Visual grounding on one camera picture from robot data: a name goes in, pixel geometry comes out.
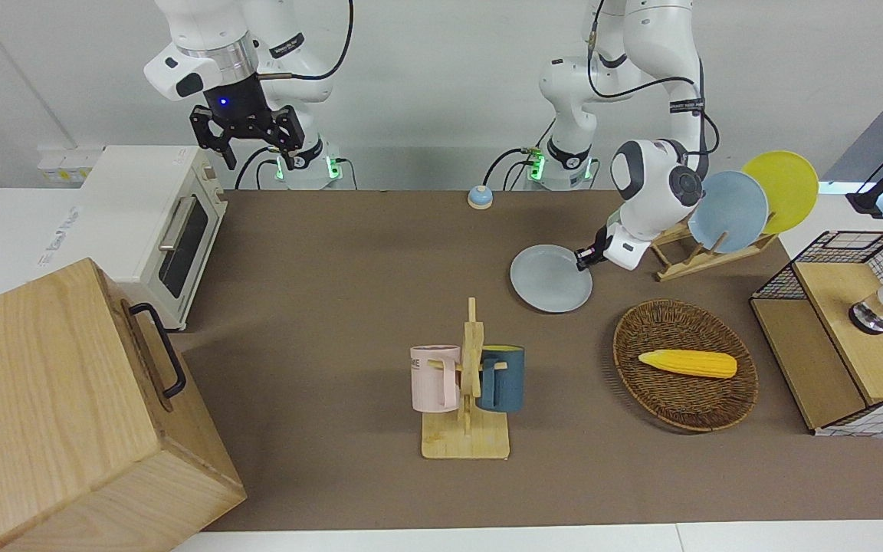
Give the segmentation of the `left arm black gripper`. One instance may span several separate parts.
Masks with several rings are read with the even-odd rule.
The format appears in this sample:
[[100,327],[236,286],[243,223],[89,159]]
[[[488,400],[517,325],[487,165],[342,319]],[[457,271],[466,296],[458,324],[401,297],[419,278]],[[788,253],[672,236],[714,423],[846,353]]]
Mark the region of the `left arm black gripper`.
[[610,245],[612,235],[609,233],[609,225],[603,225],[595,234],[592,247],[576,249],[576,268],[578,271],[588,270],[604,259],[604,254]]

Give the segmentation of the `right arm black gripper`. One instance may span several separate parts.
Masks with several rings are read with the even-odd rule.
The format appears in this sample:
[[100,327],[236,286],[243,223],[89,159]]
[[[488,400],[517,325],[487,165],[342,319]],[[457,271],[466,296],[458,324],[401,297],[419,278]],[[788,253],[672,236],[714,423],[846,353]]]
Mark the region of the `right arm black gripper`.
[[[270,109],[258,74],[207,88],[202,94],[208,107],[193,106],[190,112],[190,125],[200,148],[220,154],[228,170],[234,170],[231,137],[265,140],[279,150],[288,167],[294,168],[294,158],[306,139],[304,127],[294,107]],[[211,128],[213,122],[223,129],[218,135]]]

